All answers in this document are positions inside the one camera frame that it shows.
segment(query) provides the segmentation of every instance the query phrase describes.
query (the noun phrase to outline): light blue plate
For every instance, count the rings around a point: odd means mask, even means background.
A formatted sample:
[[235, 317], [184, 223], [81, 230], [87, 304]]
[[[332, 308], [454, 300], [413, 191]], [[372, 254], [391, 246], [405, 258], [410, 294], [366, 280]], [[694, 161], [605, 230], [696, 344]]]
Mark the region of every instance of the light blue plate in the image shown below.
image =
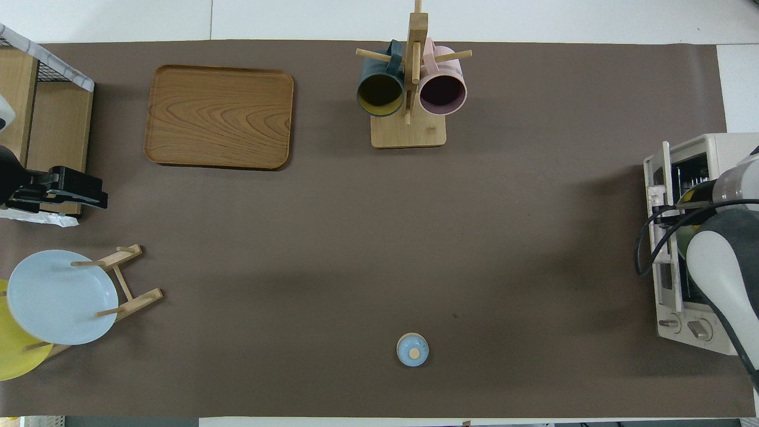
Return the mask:
[[113, 281], [98, 266], [70, 251], [41, 251], [26, 257], [8, 281], [8, 308], [26, 332], [55, 344], [84, 344], [108, 332], [116, 314], [95, 313], [118, 307]]

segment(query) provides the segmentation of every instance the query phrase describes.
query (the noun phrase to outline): toaster oven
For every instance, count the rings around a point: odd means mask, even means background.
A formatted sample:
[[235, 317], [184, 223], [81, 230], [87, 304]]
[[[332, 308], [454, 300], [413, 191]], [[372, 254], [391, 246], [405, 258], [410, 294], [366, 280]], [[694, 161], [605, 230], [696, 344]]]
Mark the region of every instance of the toaster oven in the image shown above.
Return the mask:
[[[643, 162], [648, 214], [656, 206], [674, 205], [691, 188], [718, 178], [757, 146], [759, 133], [703, 134], [674, 147], [663, 142], [662, 151]], [[651, 250], [665, 231], [653, 223], [649, 225]], [[653, 290], [659, 336], [718, 353], [736, 354], [724, 327], [688, 275], [675, 236], [654, 260]]]

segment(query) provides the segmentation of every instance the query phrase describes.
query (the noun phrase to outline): oven knob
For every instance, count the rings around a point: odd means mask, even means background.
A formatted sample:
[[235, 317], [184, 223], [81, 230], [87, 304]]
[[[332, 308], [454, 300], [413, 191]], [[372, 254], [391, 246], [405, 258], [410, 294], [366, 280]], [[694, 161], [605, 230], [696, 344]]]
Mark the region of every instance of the oven knob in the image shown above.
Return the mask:
[[696, 337], [697, 340], [702, 340], [702, 341], [711, 340], [711, 337], [712, 337], [711, 324], [709, 324], [709, 322], [704, 319], [697, 320], [697, 321], [689, 321], [688, 329], [691, 330], [691, 332], [693, 333], [693, 336]]

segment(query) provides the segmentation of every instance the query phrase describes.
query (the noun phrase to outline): wooden mug rack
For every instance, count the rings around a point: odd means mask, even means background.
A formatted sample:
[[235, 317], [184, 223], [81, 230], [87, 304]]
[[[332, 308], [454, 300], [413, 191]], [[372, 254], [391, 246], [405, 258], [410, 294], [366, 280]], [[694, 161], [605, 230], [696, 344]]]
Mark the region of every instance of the wooden mug rack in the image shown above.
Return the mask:
[[[414, 1], [414, 11], [408, 19], [408, 37], [404, 60], [405, 107], [388, 117], [370, 118], [372, 147], [409, 148], [439, 147], [446, 143], [446, 117], [425, 111], [419, 104], [419, 79], [422, 48], [427, 40], [429, 16], [423, 13], [422, 1]], [[366, 49], [356, 49], [356, 55], [389, 62], [390, 56]], [[471, 50], [435, 56], [435, 62], [465, 59]]]

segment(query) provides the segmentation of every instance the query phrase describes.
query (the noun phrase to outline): dark green mug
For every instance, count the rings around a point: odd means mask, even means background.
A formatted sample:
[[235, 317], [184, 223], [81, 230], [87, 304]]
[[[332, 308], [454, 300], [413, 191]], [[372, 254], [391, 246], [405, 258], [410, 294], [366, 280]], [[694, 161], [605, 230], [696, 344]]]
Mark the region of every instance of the dark green mug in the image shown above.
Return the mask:
[[358, 105], [371, 115], [385, 117], [398, 111], [403, 105], [404, 74], [402, 46], [398, 40], [390, 42], [385, 52], [390, 62], [364, 58], [361, 76], [358, 79], [356, 100]]

